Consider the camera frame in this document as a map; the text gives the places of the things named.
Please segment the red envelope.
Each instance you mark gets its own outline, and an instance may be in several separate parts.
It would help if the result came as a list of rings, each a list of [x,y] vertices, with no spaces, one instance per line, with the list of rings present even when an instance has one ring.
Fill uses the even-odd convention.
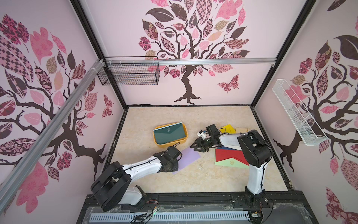
[[[236,160],[249,165],[241,150],[219,148],[215,149],[215,161],[221,161],[229,158],[235,158]]]

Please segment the purple envelope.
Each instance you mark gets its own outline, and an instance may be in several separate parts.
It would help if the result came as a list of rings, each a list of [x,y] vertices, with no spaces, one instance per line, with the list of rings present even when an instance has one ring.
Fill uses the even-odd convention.
[[[192,148],[188,147],[182,151],[182,157],[178,162],[178,171],[175,171],[173,174],[178,173],[185,167],[189,166],[190,164],[194,163],[198,159],[201,158],[199,152],[194,151]]]

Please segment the light green envelope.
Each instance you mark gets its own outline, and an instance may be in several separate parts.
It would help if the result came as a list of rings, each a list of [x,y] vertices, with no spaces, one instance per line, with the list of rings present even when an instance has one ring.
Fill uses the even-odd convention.
[[[241,161],[236,160],[235,158],[229,158],[221,161],[215,162],[216,166],[224,166],[224,167],[231,167],[231,168],[243,168],[249,169],[249,165],[242,163]]]

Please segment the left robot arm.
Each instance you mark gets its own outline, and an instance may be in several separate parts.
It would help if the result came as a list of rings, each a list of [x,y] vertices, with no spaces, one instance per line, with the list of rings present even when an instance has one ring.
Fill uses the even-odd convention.
[[[104,212],[118,204],[142,204],[146,194],[140,186],[131,184],[148,175],[177,172],[181,158],[182,153],[175,146],[169,146],[167,150],[136,163],[121,165],[113,162],[91,185],[92,195]]]

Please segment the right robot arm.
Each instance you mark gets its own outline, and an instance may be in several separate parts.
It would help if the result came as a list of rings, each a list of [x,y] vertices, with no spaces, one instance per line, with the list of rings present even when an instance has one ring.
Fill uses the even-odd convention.
[[[218,162],[230,159],[238,161],[249,168],[249,179],[245,187],[243,201],[248,207],[255,207],[265,199],[264,177],[268,163],[272,158],[272,150],[257,130],[245,133],[228,133],[225,128],[216,125],[199,131],[198,138],[190,146],[196,152],[205,153],[209,149],[228,150],[226,156],[216,156]]]

